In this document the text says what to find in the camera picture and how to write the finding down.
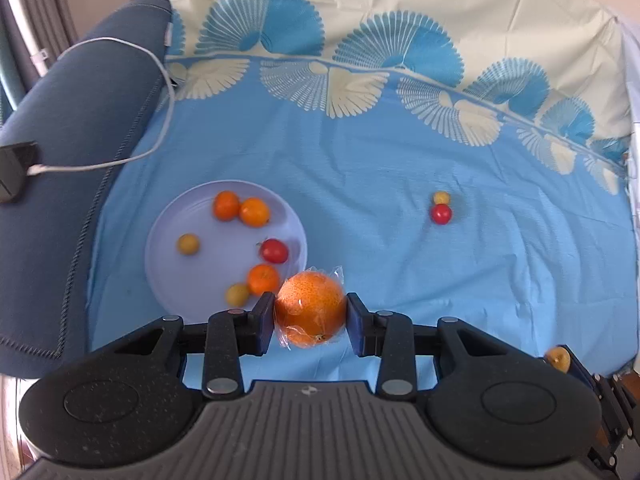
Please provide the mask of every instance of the light purple plate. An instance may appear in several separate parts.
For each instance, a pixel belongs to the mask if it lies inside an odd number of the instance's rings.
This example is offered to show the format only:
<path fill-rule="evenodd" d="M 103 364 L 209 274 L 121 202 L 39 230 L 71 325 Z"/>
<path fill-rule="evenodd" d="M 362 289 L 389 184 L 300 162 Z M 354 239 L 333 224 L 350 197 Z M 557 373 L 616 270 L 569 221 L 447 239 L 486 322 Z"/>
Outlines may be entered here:
<path fill-rule="evenodd" d="M 215 196 L 225 189 L 240 200 L 256 196 L 271 210 L 270 222 L 255 229 L 239 219 L 221 222 L 213 216 Z M 200 251 L 180 254 L 175 247 L 185 233 L 200 238 Z M 204 323 L 211 314 L 229 308 L 225 292 L 229 286 L 245 282 L 248 271 L 265 263 L 258 245 L 277 238 L 289 248 L 289 259 L 276 265 L 281 280 L 306 267 L 306 235 L 298 215 L 281 197 L 265 187 L 241 180 L 217 180 L 201 184 L 173 200 L 154 223 L 146 239 L 145 270 L 151 290 L 171 314 L 188 323 Z M 257 298 L 251 297 L 246 308 Z"/>

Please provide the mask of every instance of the clear plastic wrap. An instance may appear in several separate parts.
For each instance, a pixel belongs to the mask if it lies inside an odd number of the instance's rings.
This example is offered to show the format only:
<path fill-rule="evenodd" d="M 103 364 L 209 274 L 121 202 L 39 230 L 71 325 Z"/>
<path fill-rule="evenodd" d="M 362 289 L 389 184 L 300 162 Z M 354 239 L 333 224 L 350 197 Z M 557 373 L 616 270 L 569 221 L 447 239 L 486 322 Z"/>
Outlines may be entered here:
<path fill-rule="evenodd" d="M 347 313 L 343 284 L 342 267 L 331 272 L 311 267 L 284 282 L 274 307 L 280 345 L 310 348 L 340 332 Z"/>

